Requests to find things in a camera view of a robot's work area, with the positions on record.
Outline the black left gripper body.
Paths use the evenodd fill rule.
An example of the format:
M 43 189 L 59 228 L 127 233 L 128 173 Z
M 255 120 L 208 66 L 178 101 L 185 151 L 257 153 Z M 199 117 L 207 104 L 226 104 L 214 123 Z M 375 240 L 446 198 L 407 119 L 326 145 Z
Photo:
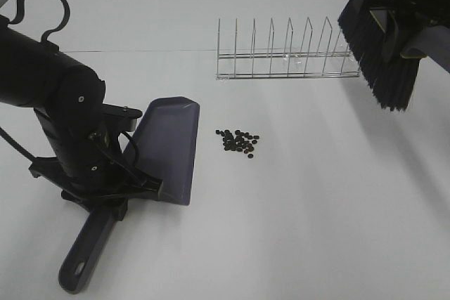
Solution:
M 91 198 L 95 204 L 121 198 L 157 199 L 162 179 L 137 168 L 140 152 L 133 139 L 129 144 L 134 159 L 125 158 L 118 138 L 129 132 L 109 130 L 102 108 L 96 125 L 87 124 L 85 119 L 78 121 L 78 126 L 87 128 L 81 136 L 73 136 L 68 128 L 53 122 L 42 108 L 34 113 L 55 155 L 34 159 L 29 167 L 33 177 L 43 177 L 61 190 Z

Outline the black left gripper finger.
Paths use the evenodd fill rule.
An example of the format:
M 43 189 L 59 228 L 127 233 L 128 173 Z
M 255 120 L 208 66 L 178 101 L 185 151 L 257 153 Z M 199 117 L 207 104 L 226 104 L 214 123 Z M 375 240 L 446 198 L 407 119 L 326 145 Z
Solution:
M 123 221 L 126 213 L 127 213 L 127 199 L 121 198 L 113 200 L 110 203 L 112 208 L 112 216 L 115 221 Z
M 86 196 L 75 196 L 68 191 L 62 190 L 60 196 L 68 202 L 72 202 L 86 211 L 92 211 L 95 207 L 95 202 Z

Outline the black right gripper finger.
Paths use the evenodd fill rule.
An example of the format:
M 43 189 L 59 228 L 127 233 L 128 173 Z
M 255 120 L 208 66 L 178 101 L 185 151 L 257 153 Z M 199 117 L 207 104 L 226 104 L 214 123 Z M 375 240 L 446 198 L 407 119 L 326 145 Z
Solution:
M 382 23 L 384 37 L 381 57 L 384 63 L 392 63 L 402 58 L 401 52 L 410 33 L 410 15 L 401 10 L 384 10 Z

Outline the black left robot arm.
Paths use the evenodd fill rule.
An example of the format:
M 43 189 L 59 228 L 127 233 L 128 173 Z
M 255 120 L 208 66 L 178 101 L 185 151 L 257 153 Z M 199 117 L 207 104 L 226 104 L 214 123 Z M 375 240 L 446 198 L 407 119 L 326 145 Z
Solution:
M 52 182 L 65 200 L 89 211 L 153 199 L 162 187 L 120 148 L 119 137 L 134 131 L 142 112 L 104 98 L 105 82 L 90 67 L 1 19 L 1 102 L 34 110 L 54 156 L 18 151 L 30 160 L 33 177 Z

